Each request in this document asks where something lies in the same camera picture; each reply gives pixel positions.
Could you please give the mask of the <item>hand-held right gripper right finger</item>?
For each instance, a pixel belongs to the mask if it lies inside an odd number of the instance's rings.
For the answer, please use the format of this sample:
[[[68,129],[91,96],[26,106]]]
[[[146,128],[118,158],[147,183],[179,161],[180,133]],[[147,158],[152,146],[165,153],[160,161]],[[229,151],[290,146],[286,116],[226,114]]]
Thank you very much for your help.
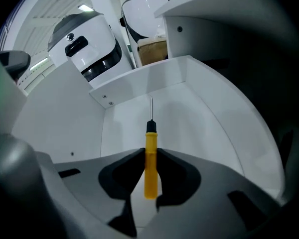
[[[236,239],[263,224],[279,204],[228,166],[158,149],[162,194],[142,239]]]

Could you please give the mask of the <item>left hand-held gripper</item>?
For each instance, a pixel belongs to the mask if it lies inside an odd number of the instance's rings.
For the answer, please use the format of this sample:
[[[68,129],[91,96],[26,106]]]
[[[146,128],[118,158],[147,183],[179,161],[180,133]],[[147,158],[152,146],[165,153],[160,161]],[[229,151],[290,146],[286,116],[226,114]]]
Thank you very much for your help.
[[[15,82],[28,69],[31,56],[18,50],[0,51],[0,134],[11,133],[27,96]]]

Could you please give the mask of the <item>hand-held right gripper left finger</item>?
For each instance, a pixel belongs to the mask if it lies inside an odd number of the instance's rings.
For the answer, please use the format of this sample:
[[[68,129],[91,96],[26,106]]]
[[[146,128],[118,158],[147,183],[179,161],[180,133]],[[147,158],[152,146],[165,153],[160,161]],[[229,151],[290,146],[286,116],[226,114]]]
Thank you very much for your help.
[[[36,157],[68,239],[138,236],[131,194],[144,171],[143,148],[57,164],[46,153]]]

